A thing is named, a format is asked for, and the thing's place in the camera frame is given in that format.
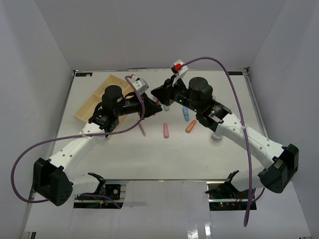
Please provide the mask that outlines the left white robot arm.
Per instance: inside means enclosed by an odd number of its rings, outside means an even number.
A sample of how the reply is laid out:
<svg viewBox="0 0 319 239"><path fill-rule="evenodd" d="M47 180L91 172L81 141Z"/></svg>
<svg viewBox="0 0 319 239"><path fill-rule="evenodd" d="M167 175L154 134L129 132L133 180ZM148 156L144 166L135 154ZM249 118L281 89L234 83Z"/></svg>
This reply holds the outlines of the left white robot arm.
<svg viewBox="0 0 319 239"><path fill-rule="evenodd" d="M116 129L121 116L138 113L144 119L161 111L161 106L146 93L139 97L134 92L123 95L121 87L108 86L79 137L48 159L40 158L35 162L33 189L56 206L64 204L72 195L103 197L106 180L102 176L90 172L75 180L71 179L71 171L94 146Z"/></svg>

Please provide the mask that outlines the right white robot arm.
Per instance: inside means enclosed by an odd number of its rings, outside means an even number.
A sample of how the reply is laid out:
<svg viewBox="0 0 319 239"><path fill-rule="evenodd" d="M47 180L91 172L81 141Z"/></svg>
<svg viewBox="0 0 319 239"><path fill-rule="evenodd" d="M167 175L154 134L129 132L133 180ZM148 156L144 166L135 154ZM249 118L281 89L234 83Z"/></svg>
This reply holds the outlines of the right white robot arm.
<svg viewBox="0 0 319 239"><path fill-rule="evenodd" d="M257 174L251 170L236 170L224 182L226 195L238 198L249 188L267 188L282 193L298 170L299 149L293 144L283 146L241 124L240 119L223 104L213 99L213 88L203 77L195 77L186 86L179 79L165 80L162 86L151 91L163 105L176 102L196 113L197 121L243 149L260 163Z"/></svg>

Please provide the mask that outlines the pink highlighter pen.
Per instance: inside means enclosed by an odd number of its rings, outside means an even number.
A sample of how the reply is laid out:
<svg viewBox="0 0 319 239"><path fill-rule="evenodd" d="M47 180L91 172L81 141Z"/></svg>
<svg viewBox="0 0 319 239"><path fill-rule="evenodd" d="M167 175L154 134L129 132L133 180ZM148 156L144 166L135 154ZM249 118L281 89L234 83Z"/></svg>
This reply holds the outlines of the pink highlighter pen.
<svg viewBox="0 0 319 239"><path fill-rule="evenodd" d="M145 137L145 136L146 136L146 132L145 132L145 130L144 130L144 128L143 128L143 126L142 126L142 124L141 124L141 123L139 123L139 124L138 124L138 126L139 126L139 128L140 128L140 130L141 130L141 132L142 132L143 136Z"/></svg>

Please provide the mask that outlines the pink correction tape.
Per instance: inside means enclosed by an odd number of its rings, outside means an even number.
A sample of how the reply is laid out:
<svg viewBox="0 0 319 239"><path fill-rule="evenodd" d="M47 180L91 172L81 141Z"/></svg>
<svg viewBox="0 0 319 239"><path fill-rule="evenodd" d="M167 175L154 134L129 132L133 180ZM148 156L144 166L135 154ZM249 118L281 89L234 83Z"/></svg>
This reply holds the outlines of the pink correction tape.
<svg viewBox="0 0 319 239"><path fill-rule="evenodd" d="M164 138L169 138L169 130L167 123L163 124L163 136Z"/></svg>

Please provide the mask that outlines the beige compartment box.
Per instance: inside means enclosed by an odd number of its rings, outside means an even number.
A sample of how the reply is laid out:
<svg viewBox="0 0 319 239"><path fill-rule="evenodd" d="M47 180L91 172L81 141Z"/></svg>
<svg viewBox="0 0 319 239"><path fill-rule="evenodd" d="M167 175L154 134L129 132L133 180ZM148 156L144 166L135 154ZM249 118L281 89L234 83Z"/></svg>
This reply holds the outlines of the beige compartment box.
<svg viewBox="0 0 319 239"><path fill-rule="evenodd" d="M78 121L85 124L81 132L79 132L79 135L82 138L88 138L88 134L112 132L126 118L125 116L116 117L113 112L111 112L109 116L103 113L102 96L104 95L106 88L109 88L110 90L117 90L120 88L123 95L133 92L132 87L127 81L113 75L106 78L106 80L74 114Z"/></svg>

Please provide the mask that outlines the right paperclip jar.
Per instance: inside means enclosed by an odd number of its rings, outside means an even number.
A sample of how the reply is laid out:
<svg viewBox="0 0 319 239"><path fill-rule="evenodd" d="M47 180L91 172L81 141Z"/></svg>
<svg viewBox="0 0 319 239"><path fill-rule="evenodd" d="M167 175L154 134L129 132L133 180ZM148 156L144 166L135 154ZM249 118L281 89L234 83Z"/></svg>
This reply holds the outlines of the right paperclip jar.
<svg viewBox="0 0 319 239"><path fill-rule="evenodd" d="M223 139L223 135L213 132L211 138L215 141L221 141Z"/></svg>

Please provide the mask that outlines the right black corner label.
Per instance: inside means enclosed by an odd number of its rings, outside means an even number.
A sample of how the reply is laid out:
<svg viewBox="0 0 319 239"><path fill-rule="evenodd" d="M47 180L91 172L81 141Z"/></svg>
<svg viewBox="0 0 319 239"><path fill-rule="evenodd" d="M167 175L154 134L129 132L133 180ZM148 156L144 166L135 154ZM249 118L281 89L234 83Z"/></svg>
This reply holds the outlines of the right black corner label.
<svg viewBox="0 0 319 239"><path fill-rule="evenodd" d="M243 72L242 71L228 71L228 74L229 75L243 75Z"/></svg>

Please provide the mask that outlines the black corner label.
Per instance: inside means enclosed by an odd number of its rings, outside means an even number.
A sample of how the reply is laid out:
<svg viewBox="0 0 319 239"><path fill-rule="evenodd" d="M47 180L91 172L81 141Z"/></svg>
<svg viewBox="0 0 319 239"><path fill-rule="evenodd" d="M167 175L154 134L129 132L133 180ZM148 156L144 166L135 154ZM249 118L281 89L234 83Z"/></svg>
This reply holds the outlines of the black corner label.
<svg viewBox="0 0 319 239"><path fill-rule="evenodd" d="M229 75L243 75L243 72L242 71L228 71L228 74Z"/></svg>
<svg viewBox="0 0 319 239"><path fill-rule="evenodd" d="M92 72L77 72L75 77L91 77L92 75Z"/></svg>

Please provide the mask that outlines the left black corner label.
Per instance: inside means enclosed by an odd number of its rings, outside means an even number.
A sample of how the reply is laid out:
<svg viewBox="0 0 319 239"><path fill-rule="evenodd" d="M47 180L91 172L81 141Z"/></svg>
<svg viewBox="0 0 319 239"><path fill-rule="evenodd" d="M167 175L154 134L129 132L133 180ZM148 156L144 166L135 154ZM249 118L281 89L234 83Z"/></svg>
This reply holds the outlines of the left black corner label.
<svg viewBox="0 0 319 239"><path fill-rule="evenodd" d="M92 72L77 72L75 77L91 77L92 75Z"/></svg>

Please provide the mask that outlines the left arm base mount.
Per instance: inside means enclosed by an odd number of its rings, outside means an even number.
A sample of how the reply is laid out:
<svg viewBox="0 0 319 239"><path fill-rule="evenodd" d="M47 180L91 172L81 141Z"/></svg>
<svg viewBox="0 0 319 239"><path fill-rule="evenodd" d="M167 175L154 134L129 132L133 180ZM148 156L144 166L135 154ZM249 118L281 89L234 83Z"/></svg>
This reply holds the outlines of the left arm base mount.
<svg viewBox="0 0 319 239"><path fill-rule="evenodd" d="M89 172L75 181L73 189L75 195L74 208L77 209L121 209L124 196L121 195L122 186L110 183L102 176Z"/></svg>

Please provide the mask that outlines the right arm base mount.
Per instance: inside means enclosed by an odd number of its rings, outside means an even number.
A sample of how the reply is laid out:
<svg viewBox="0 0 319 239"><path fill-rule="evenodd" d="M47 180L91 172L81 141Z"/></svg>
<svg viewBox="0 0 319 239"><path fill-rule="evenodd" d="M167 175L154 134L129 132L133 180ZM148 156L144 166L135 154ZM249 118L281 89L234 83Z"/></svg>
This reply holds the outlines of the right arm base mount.
<svg viewBox="0 0 319 239"><path fill-rule="evenodd" d="M209 209L213 211L245 211L248 204L248 189L238 191L231 182L238 174L238 170L231 172L225 181L207 182Z"/></svg>

